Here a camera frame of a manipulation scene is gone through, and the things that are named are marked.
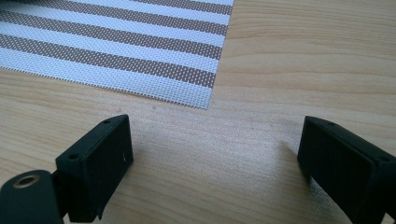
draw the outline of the striped fabric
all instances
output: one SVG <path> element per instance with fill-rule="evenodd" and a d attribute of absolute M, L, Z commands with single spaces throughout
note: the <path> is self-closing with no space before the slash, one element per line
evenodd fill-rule
<path fill-rule="evenodd" d="M 0 1 L 0 67 L 207 109 L 232 6 Z"/>

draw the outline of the brown stripe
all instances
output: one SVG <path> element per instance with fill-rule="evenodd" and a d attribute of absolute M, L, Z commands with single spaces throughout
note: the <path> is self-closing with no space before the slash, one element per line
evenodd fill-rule
<path fill-rule="evenodd" d="M 85 63 L 129 72 L 168 77 L 195 85 L 213 88 L 214 73 L 181 66 L 77 49 L 59 44 L 31 40 L 12 35 L 0 35 L 0 47 L 62 59 L 70 62 Z"/>
<path fill-rule="evenodd" d="M 202 31 L 210 34 L 225 35 L 227 26 L 209 21 L 194 21 L 151 13 L 136 12 L 116 7 L 103 7 L 86 3 L 64 0 L 10 0 L 34 6 L 50 7 L 92 15 L 106 16 L 126 21 L 138 21 L 186 30 Z"/>
<path fill-rule="evenodd" d="M 24 15 L 15 12 L 7 12 L 3 10 L 0 10 L 0 21 L 73 35 L 84 35 L 97 39 L 110 40 L 148 48 L 170 49 L 174 51 L 197 54 L 217 60 L 219 60 L 221 54 L 221 48 L 213 45 L 153 35 L 141 35 L 100 26 L 70 21 L 57 21 L 53 19 Z"/>
<path fill-rule="evenodd" d="M 181 7 L 195 11 L 213 12 L 224 15 L 231 15 L 231 6 L 213 3 L 194 2 L 190 0 L 132 0 L 133 2 L 148 3 L 166 7 Z"/>

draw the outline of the hole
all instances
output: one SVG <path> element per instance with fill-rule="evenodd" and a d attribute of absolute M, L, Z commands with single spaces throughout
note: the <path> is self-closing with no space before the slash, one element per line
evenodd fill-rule
<path fill-rule="evenodd" d="M 35 184 L 39 179 L 39 175 L 27 175 L 15 182 L 13 187 L 14 189 L 24 189 Z"/>
<path fill-rule="evenodd" d="M 381 161 L 390 161 L 390 159 L 388 158 L 388 157 L 379 157 L 379 159 L 381 160 Z"/>
<path fill-rule="evenodd" d="M 76 159 L 78 159 L 78 157 L 79 157 L 79 154 L 71 154 L 69 156 L 69 160 L 76 160 Z"/>

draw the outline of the wooden table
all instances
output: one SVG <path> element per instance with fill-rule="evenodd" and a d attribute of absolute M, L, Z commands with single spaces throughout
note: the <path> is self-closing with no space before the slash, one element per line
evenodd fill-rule
<path fill-rule="evenodd" d="M 396 155 L 396 2 L 235 0 L 206 111 L 0 70 L 0 184 L 119 114 L 135 161 L 100 223 L 350 223 L 296 154 L 310 115 Z"/>

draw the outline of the white stripe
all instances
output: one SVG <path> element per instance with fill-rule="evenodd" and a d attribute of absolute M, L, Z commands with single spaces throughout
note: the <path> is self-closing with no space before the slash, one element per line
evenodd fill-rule
<path fill-rule="evenodd" d="M 213 3 L 225 6 L 232 6 L 233 0 L 193 0 L 192 2 Z"/>
<path fill-rule="evenodd" d="M 213 35 L 205 32 L 151 25 L 135 21 L 124 21 L 109 17 L 88 15 L 84 13 L 70 12 L 48 7 L 29 6 L 14 2 L 2 2 L 0 3 L 0 9 L 58 21 L 71 21 L 101 26 L 109 29 L 122 30 L 142 35 L 154 35 L 172 39 L 189 40 L 193 42 L 214 45 L 217 47 L 222 47 L 224 43 L 223 35 Z"/>
<path fill-rule="evenodd" d="M 82 35 L 70 35 L 55 31 L 42 30 L 2 21 L 0 21 L 0 27 L 0 34 L 3 35 L 14 35 L 53 44 L 66 45 L 78 49 L 87 49 L 136 59 L 174 63 L 211 73 L 216 73 L 219 64 L 219 61 L 216 59 L 206 58 L 190 53 L 133 46 Z"/>
<path fill-rule="evenodd" d="M 195 11 L 180 7 L 166 7 L 166 6 L 152 5 L 152 4 L 134 2 L 129 0 L 117 0 L 117 1 L 73 0 L 69 2 L 93 4 L 96 6 L 103 6 L 103 7 L 116 7 L 120 9 L 127 9 L 132 11 L 145 12 L 150 14 L 157 14 L 157 15 L 182 18 L 182 19 L 188 19 L 194 21 L 209 21 L 223 25 L 227 25 L 228 20 L 230 19 L 229 15 Z"/>
<path fill-rule="evenodd" d="M 202 109 L 207 109 L 212 92 L 212 89 L 208 87 L 166 77 L 72 63 L 12 49 L 0 48 L 0 67 L 98 87 L 134 92 Z"/>

